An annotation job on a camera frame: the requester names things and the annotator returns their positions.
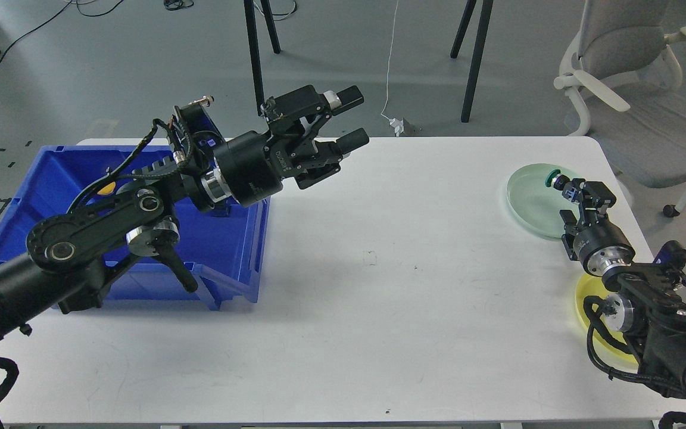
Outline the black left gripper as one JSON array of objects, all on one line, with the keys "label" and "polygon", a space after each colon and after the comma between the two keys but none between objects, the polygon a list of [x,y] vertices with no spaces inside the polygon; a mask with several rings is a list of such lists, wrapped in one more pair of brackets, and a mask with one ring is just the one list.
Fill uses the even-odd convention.
[{"label": "black left gripper", "polygon": [[362,103],[357,85],[322,93],[305,85],[261,105],[267,132],[250,131],[229,141],[212,120],[202,119],[199,144],[207,153],[207,169],[199,177],[202,197],[212,206],[232,197],[248,207],[280,192],[284,179],[295,179],[303,189],[338,173],[343,158],[368,144],[370,136],[359,128],[318,141],[318,132],[330,117]]}]

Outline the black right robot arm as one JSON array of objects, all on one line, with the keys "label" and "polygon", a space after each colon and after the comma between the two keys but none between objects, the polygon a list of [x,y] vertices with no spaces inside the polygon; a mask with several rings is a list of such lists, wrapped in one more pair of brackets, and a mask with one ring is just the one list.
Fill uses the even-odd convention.
[{"label": "black right robot arm", "polygon": [[[579,217],[560,211],[562,241],[570,260],[602,280],[608,296],[586,296],[587,353],[611,380],[642,384],[663,397],[686,399],[686,249],[667,242],[651,263],[635,251],[607,214],[617,199],[602,182],[571,179],[553,170],[547,187],[577,204]],[[659,427],[686,424],[686,412],[667,412]]]}]

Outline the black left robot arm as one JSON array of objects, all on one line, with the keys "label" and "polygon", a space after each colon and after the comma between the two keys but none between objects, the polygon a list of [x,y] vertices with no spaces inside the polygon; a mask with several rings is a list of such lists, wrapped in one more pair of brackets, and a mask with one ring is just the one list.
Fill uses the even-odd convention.
[{"label": "black left robot arm", "polygon": [[[205,96],[174,107],[166,122],[153,120],[119,166],[81,190],[65,213],[31,228],[26,251],[0,265],[0,340],[14,329],[30,335],[30,320],[52,305],[66,314],[100,307],[111,285],[144,257],[167,266],[193,293],[198,283],[174,249],[178,201],[190,199],[202,212],[229,197],[252,206],[280,192],[284,179],[308,188],[329,178],[369,142],[361,128],[317,139],[331,117],[364,102],[356,85],[322,93],[306,85],[271,97],[258,108],[269,129],[232,139],[207,114],[212,101]],[[0,403],[18,375],[17,364],[0,357]]]}]

